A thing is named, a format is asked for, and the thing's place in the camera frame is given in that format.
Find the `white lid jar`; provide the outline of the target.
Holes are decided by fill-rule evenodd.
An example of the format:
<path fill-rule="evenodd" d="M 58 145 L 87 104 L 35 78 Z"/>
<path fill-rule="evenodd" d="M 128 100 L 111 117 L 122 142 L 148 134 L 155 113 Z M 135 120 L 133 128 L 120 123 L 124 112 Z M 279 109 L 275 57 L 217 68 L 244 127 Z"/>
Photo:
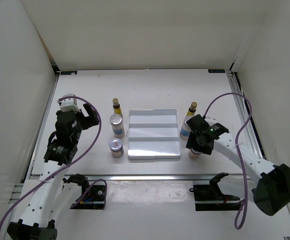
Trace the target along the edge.
<path fill-rule="evenodd" d="M 114 157 L 119 158 L 124 155 L 123 143 L 120 139 L 114 138 L 109 142 L 109 148 Z"/>
<path fill-rule="evenodd" d="M 188 151 L 188 157 L 192 160 L 197 159 L 201 154 L 201 152 L 194 150 L 193 148 Z"/>

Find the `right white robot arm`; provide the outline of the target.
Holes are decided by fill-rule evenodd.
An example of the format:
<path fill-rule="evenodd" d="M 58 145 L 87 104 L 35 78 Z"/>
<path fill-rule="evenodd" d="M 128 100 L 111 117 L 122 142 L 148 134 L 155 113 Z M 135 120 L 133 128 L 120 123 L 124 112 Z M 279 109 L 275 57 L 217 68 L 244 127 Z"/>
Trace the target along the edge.
<path fill-rule="evenodd" d="M 235 143 L 229 130 L 196 115 L 186 121 L 190 129 L 186 147 L 201 154 L 217 151 L 246 171 L 253 185 L 248 187 L 248 199 L 269 216 L 290 203 L 290 168 L 276 165 L 256 155 L 242 144 Z"/>

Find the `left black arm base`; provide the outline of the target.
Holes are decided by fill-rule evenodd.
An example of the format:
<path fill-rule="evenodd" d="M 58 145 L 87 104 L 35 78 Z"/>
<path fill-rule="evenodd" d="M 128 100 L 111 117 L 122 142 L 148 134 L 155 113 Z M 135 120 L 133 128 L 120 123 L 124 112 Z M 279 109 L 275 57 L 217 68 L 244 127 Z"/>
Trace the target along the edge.
<path fill-rule="evenodd" d="M 71 210 L 104 210 L 107 198 L 107 182 L 98 179 L 82 188 L 82 199 L 70 207 Z"/>

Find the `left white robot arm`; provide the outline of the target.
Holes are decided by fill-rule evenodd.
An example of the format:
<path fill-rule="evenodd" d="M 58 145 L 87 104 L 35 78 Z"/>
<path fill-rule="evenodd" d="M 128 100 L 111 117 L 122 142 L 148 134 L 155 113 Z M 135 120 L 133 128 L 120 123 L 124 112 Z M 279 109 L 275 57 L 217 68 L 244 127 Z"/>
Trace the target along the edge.
<path fill-rule="evenodd" d="M 55 220 L 49 218 L 56 192 L 67 169 L 74 163 L 81 132 L 93 126 L 101 126 L 99 113 L 94 106 L 89 103 L 83 106 L 87 116 L 78 108 L 56 113 L 56 130 L 48 139 L 40 183 L 27 193 L 32 198 L 18 222 L 9 223 L 7 233 L 11 239 L 56 239 Z"/>

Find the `blue label shaker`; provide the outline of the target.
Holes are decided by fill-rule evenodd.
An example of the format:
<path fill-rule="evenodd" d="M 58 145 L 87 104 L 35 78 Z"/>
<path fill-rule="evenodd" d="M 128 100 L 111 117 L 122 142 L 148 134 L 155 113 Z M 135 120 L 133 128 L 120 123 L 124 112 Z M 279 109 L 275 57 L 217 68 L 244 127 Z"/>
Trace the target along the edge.
<path fill-rule="evenodd" d="M 110 124 L 116 138 L 124 137 L 125 130 L 124 130 L 123 119 L 121 115 L 113 114 L 110 117 Z"/>
<path fill-rule="evenodd" d="M 191 116 L 186 116 L 184 118 L 184 121 L 182 123 L 182 127 L 181 127 L 181 130 L 180 130 L 180 138 L 183 139 L 183 140 L 187 140 L 189 135 L 190 135 L 190 128 L 188 127 L 188 124 L 187 124 L 187 121 L 191 118 Z"/>

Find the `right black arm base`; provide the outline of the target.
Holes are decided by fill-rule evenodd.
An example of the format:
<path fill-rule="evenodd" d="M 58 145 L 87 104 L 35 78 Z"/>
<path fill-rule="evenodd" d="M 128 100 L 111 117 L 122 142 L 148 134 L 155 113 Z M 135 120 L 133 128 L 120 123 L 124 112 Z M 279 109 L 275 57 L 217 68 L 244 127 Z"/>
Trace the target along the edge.
<path fill-rule="evenodd" d="M 244 198 L 243 184 L 234 186 L 234 181 L 240 181 L 238 176 L 221 172 L 209 178 L 193 180 L 189 192 L 194 195 L 196 211 L 237 211 Z"/>

